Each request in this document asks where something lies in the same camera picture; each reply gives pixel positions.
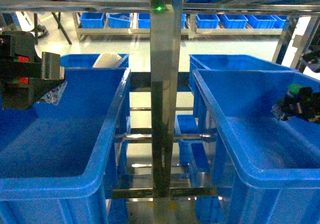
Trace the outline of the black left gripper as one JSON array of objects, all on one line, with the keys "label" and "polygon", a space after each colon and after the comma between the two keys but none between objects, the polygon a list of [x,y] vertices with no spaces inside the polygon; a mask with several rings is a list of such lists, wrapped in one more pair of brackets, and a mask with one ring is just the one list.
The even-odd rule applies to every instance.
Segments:
[{"label": "black left gripper", "polygon": [[29,109],[65,82],[61,56],[35,49],[35,37],[25,31],[0,34],[0,98],[3,109]]}]

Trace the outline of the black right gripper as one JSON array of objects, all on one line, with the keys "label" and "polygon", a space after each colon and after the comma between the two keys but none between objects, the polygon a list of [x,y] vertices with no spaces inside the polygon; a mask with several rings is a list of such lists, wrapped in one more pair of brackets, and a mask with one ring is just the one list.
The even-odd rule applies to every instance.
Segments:
[{"label": "black right gripper", "polygon": [[312,87],[304,87],[299,91],[300,100],[295,105],[295,117],[307,122],[320,123],[320,93],[314,92]]}]

